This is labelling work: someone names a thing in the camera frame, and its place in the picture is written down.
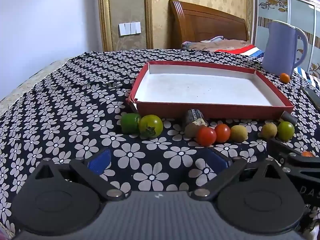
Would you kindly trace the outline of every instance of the frosted glass door panel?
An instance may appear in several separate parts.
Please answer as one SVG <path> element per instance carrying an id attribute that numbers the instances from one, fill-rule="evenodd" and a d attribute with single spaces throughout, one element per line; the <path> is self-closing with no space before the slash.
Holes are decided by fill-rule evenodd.
<path id="1" fill-rule="evenodd" d="M 267 24 L 272 20 L 287 22 L 287 0 L 258 0 L 258 25 L 255 46 L 265 51 L 269 37 Z"/>
<path id="2" fill-rule="evenodd" d="M 320 78 L 320 8 L 316 9 L 316 40 L 309 74 Z"/>
<path id="3" fill-rule="evenodd" d="M 315 24 L 314 7 L 299 0 L 291 0 L 291 25 L 302 29 L 308 37 L 308 53 L 305 60 L 300 64 L 300 67 L 305 71 L 308 70 L 311 49 L 313 42 L 313 30 Z M 298 39 L 296 61 L 303 53 L 303 42 Z"/>

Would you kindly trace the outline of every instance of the purple kettle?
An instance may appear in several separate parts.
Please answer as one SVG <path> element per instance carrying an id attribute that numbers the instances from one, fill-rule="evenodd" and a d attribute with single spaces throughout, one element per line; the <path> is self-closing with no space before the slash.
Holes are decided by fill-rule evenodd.
<path id="1" fill-rule="evenodd" d="M 288 23 L 273 20 L 268 23 L 269 39 L 264 53 L 262 67 L 277 76 L 286 73 L 290 77 L 295 67 L 299 66 L 308 52 L 308 38 L 299 28 Z M 295 62 L 298 36 L 303 41 L 303 54 Z"/>

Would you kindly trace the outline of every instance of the gold door frame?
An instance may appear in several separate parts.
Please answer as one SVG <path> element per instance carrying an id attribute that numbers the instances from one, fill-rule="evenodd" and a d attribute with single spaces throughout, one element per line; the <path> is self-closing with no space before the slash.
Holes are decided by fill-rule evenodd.
<path id="1" fill-rule="evenodd" d="M 102 48 L 103 51 L 113 51 L 109 0 L 98 1 Z M 146 19 L 146 45 L 147 49 L 153 49 L 152 0 L 144 0 L 144 4 Z"/>

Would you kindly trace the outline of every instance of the kettle lid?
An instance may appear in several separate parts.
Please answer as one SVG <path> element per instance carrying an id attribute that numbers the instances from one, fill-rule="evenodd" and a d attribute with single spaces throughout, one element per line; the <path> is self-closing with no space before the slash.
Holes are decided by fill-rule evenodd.
<path id="1" fill-rule="evenodd" d="M 289 24 L 289 23 L 285 23 L 285 22 L 278 21 L 278 20 L 272 20 L 272 22 L 281 23 L 281 24 L 283 24 L 283 25 L 287 25 L 288 27 L 291 27 L 291 28 L 293 28 L 293 29 L 296 29 L 296 27 L 292 26 L 292 25 Z"/>

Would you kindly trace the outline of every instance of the kettle handle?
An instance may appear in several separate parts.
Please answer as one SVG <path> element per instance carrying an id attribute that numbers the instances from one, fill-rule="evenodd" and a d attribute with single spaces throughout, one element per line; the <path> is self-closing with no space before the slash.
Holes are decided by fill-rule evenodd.
<path id="1" fill-rule="evenodd" d="M 301 56 L 301 58 L 293 64 L 293 68 L 299 66 L 302 61 L 304 61 L 304 59 L 306 58 L 306 55 L 307 55 L 307 52 L 308 52 L 308 38 L 307 38 L 307 35 L 299 28 L 295 27 L 296 28 L 296 36 L 298 38 L 298 36 L 300 36 L 300 38 L 302 39 L 302 42 L 303 42 L 303 54 Z"/>

